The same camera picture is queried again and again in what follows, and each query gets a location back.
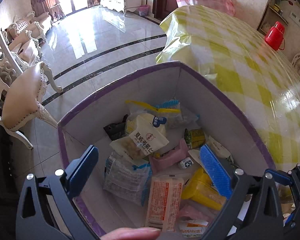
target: white tv cabinet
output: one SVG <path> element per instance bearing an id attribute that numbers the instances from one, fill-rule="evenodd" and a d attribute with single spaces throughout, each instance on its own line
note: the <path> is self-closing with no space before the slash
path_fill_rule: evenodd
<path id="1" fill-rule="evenodd" d="M 100 0 L 103 7 L 117 12 L 123 11 L 125 16 L 127 11 L 134 12 L 141 5 L 141 0 Z"/>

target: sofa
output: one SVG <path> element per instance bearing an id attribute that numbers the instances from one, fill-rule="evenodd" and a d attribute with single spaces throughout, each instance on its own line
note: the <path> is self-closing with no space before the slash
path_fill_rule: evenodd
<path id="1" fill-rule="evenodd" d="M 48 12 L 35 17 L 35 12 L 32 11 L 27 16 L 19 18 L 15 17 L 13 23 L 8 27 L 8 32 L 12 38 L 17 37 L 25 30 L 32 31 L 32 37 L 35 39 L 42 39 L 47 41 L 46 33 L 52 26 L 52 19 Z"/>

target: yellow plastic container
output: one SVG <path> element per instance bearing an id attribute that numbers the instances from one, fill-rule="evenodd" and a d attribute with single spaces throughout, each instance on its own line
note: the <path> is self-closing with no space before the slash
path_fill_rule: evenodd
<path id="1" fill-rule="evenodd" d="M 226 198 L 211 187 L 212 181 L 203 168 L 199 168 L 182 191 L 182 199 L 192 199 L 204 206 L 221 210 Z"/>

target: metal screw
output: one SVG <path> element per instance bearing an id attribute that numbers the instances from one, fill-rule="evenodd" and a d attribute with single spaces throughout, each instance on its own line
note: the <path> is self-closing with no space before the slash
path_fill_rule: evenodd
<path id="1" fill-rule="evenodd" d="M 272 179 L 272 174 L 269 173 L 269 172 L 267 172 L 267 173 L 266 173 L 266 178 L 267 178 L 267 179 Z"/>
<path id="2" fill-rule="evenodd" d="M 31 180 L 31 179 L 33 179 L 33 177 L 34 177 L 34 175 L 32 173 L 30 173 L 27 175 L 27 180 Z"/>
<path id="3" fill-rule="evenodd" d="M 244 174 L 244 171 L 243 171 L 243 169 L 235 169 L 235 174 L 237 174 L 237 175 L 243 175 Z"/>
<path id="4" fill-rule="evenodd" d="M 54 174 L 55 174 L 56 176 L 61 176 L 63 173 L 64 173 L 64 170 L 63 170 L 63 169 L 58 169 L 58 170 L 55 171 Z"/>

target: table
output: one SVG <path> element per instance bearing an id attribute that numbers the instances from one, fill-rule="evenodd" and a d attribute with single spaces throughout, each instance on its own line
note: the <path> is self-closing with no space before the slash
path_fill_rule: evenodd
<path id="1" fill-rule="evenodd" d="M 300 163 L 300 77 L 281 52 L 247 23 L 204 6 L 178 8 L 160 26 L 168 39 L 157 63 L 180 60 L 221 90 L 278 169 Z"/>
<path id="2" fill-rule="evenodd" d="M 117 12 L 123 11 L 125 16 L 127 11 L 134 12 L 141 5 L 141 0 L 100 0 L 103 7 L 108 7 L 110 10 Z"/>

